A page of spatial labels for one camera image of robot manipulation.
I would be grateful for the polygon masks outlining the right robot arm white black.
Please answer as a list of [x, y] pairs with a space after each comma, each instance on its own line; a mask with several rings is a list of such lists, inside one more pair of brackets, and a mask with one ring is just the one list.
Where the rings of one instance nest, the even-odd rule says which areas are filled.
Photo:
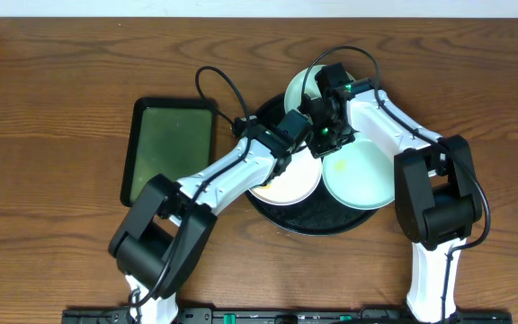
[[394, 203], [412, 243], [406, 305], [419, 322], [450, 319], [457, 259], [488, 208], [469, 144], [424, 128], [377, 80], [356, 80], [340, 63], [313, 65], [300, 79], [299, 109], [314, 124], [309, 148], [323, 160], [326, 189], [358, 210]]

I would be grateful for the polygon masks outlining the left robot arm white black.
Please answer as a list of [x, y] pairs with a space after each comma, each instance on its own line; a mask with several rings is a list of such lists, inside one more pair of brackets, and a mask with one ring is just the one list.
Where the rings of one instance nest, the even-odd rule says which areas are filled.
[[223, 158], [195, 175], [151, 178], [116, 230], [108, 251], [131, 288], [130, 323], [170, 323], [175, 299], [198, 264], [219, 214], [245, 191], [282, 174], [311, 130], [300, 113], [271, 128], [250, 121]]

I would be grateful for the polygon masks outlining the white plate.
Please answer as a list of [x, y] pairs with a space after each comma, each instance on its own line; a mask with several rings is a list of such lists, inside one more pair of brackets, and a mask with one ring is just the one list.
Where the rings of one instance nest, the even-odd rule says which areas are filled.
[[275, 177], [269, 189], [250, 190], [251, 195], [263, 203], [286, 206], [308, 198], [317, 188], [322, 177], [322, 161], [314, 158], [305, 148], [292, 155], [287, 169]]

